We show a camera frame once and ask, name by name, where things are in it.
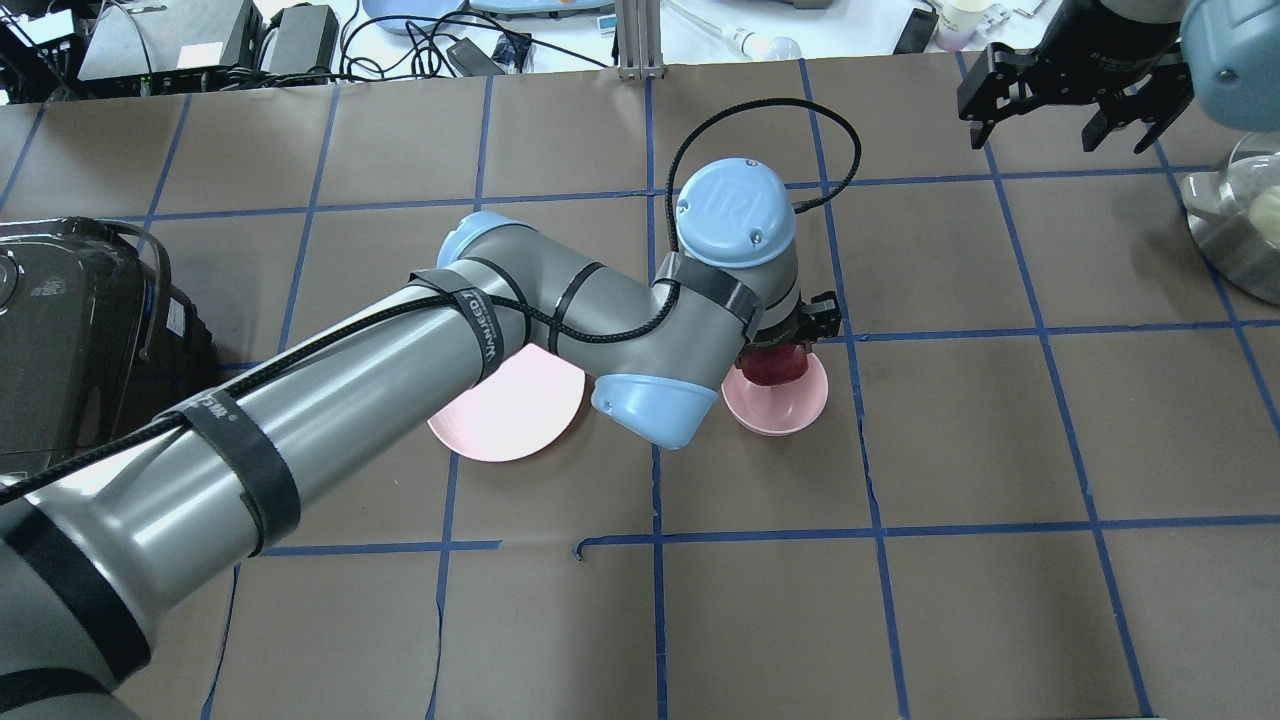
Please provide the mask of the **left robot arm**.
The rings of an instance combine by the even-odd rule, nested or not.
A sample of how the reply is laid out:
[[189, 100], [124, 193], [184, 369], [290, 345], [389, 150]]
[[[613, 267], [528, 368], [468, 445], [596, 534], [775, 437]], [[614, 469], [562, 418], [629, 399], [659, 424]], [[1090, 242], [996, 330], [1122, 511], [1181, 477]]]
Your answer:
[[128, 719], [114, 691], [160, 621], [503, 363], [536, 345], [591, 375], [593, 406], [685, 447], [748, 351], [829, 337], [805, 304], [797, 217], [753, 159], [666, 195], [672, 249], [643, 284], [494, 211], [379, 304], [148, 424], [3, 486], [3, 716]]

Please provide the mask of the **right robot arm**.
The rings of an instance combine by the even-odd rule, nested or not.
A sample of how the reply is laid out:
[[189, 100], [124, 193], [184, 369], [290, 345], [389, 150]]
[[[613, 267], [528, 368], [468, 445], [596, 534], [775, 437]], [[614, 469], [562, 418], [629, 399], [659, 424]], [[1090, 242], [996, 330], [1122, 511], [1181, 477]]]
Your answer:
[[995, 127], [1047, 106], [1093, 106], [1080, 133], [1096, 150], [1139, 124], [1146, 151], [1193, 102], [1215, 123], [1279, 126], [1275, 1], [1064, 1], [1030, 50], [991, 44], [957, 87], [974, 149]]

